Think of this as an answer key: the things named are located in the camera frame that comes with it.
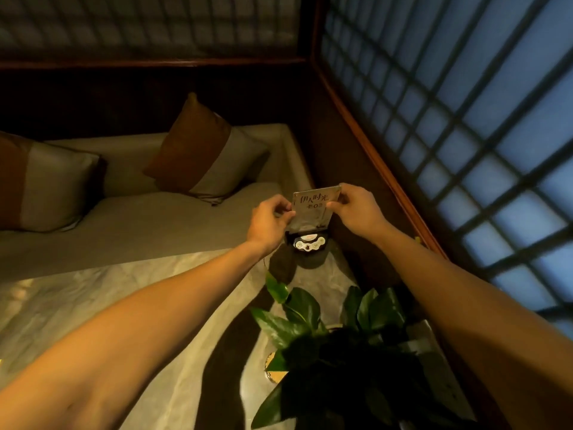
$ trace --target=person's left arm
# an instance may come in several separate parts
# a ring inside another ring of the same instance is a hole
[[[247,241],[141,289],[57,342],[0,391],[0,428],[108,429],[188,344],[292,217],[281,195],[253,210]],[[284,212],[279,218],[274,212]]]

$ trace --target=orange and beige pillow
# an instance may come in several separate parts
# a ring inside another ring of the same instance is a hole
[[[54,231],[75,225],[99,157],[0,132],[0,229]]]
[[[232,127],[190,93],[181,113],[143,173],[164,191],[194,196],[214,205],[240,184],[255,160],[268,151]]]

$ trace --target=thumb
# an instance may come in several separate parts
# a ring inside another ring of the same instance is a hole
[[[328,202],[326,204],[326,208],[328,208],[329,210],[333,211],[334,213],[340,216],[340,213],[342,212],[344,205],[342,205],[340,202]]]
[[[278,222],[286,228],[294,216],[296,216],[296,211],[287,211],[278,218]]]

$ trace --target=lattice screen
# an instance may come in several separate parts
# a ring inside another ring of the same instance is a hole
[[[4,57],[294,55],[301,0],[0,0]]]
[[[572,18],[573,0],[331,0],[321,47],[483,275],[571,338]]]

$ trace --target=sofa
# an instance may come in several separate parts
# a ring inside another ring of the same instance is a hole
[[[69,231],[0,232],[0,282],[239,244],[259,202],[313,187],[288,126],[241,129],[265,142],[269,155],[253,175],[254,182],[217,206],[159,191],[142,173],[167,133],[47,142],[100,155],[107,163],[104,198]]]

